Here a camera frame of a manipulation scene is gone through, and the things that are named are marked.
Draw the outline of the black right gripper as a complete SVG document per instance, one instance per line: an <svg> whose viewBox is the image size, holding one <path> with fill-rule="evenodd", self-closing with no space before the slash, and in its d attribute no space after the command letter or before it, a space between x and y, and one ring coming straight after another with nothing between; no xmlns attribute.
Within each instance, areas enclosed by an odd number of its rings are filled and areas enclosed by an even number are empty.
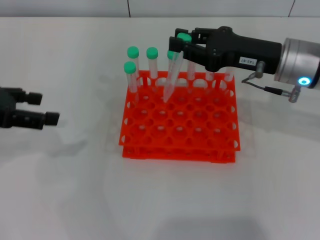
<svg viewBox="0 0 320 240"><path fill-rule="evenodd" d="M183 58L217 72L224 67L254 71L264 62L264 73L275 74L280 62L282 44L237 35L232 28L222 26L210 32L208 28L176 28L169 38L169 50L183 54Z"/></svg>

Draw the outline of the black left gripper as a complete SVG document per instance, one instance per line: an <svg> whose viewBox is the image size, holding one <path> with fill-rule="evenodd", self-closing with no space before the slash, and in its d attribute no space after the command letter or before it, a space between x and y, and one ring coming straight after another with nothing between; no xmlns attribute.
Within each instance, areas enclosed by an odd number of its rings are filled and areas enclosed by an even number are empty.
<svg viewBox="0 0 320 240"><path fill-rule="evenodd" d="M57 126L60 113L16 110L16 103L40 105L43 95L26 92L22 88L0 88L0 127L20 127L42 130L44 126Z"/></svg>

